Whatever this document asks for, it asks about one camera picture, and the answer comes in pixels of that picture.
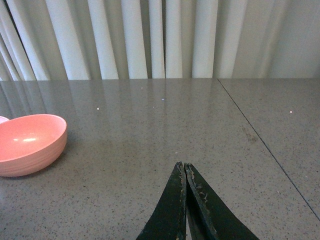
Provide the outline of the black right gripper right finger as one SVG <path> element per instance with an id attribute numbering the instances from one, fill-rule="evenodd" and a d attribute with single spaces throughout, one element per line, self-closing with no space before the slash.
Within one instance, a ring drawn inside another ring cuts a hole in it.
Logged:
<path id="1" fill-rule="evenodd" d="M 257 240 L 226 206 L 198 170 L 184 165 L 187 191 L 186 205 L 193 240 Z"/>

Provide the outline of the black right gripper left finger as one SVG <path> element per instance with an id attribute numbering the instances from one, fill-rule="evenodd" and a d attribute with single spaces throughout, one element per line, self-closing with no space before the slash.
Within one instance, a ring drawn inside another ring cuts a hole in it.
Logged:
<path id="1" fill-rule="evenodd" d="M 185 240 L 187 222 L 187 179 L 177 162 L 162 195 L 138 240 Z"/>

